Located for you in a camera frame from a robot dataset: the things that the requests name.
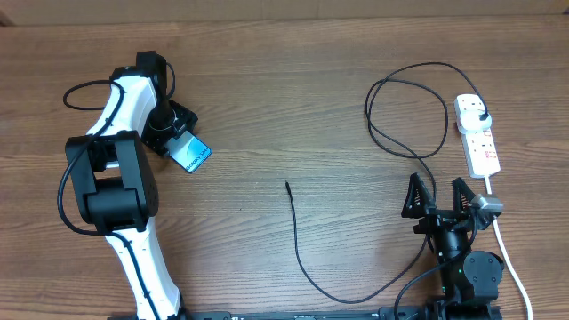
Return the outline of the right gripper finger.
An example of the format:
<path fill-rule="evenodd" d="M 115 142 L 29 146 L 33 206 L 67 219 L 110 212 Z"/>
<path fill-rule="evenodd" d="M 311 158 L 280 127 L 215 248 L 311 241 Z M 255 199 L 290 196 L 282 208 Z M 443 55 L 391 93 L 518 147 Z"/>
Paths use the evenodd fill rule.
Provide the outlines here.
<path fill-rule="evenodd" d="M 407 196 L 401 211 L 402 218 L 419 219 L 436 210 L 436 202 L 418 173 L 409 179 Z"/>
<path fill-rule="evenodd" d="M 456 178 L 453 185 L 453 210 L 464 212 L 471 206 L 471 201 L 476 197 L 463 178 Z"/>

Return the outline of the blue screen smartphone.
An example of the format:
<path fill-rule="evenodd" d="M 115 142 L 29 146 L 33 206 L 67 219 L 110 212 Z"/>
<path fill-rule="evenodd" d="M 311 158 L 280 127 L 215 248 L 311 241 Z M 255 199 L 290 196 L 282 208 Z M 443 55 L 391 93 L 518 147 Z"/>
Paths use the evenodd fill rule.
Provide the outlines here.
<path fill-rule="evenodd" d="M 166 148 L 170 157 L 189 173 L 194 173 L 212 154 L 212 150 L 190 132 L 168 140 Z"/>

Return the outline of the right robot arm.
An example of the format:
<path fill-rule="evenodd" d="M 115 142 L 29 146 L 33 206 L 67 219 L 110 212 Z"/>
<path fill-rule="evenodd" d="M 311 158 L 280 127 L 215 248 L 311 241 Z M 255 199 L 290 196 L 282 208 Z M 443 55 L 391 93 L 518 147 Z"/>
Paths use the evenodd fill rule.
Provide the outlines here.
<path fill-rule="evenodd" d="M 393 316 L 410 319 L 500 319 L 491 303 L 499 296 L 498 286 L 505 263 L 492 252 L 475 251 L 479 231 L 487 229 L 503 212 L 503 203 L 494 195 L 475 194 L 466 182 L 452 182 L 453 208 L 439 209 L 434 197 L 416 173 L 410 176 L 401 216 L 416 219 L 416 234 L 424 235 L 437 256 L 435 267 L 416 276 L 396 297 Z M 438 272 L 443 294 L 418 307 L 401 311 L 404 293 L 422 279 Z"/>

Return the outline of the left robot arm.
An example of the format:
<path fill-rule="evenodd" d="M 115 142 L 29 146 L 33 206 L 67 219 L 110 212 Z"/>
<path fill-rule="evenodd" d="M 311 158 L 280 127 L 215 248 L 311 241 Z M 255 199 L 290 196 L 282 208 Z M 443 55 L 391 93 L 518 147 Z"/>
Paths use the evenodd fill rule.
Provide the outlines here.
<path fill-rule="evenodd" d="M 211 153 L 194 134 L 197 116 L 172 100 L 172 64 L 155 51 L 138 52 L 132 66 L 116 68 L 100 118 L 83 136 L 68 139 L 68 166 L 57 194 L 61 220 L 77 234 L 63 207 L 72 183 L 78 211 L 115 250 L 136 302 L 136 319 L 186 319 L 180 289 L 157 240 L 159 194 L 146 152 L 170 157 L 193 172 Z"/>

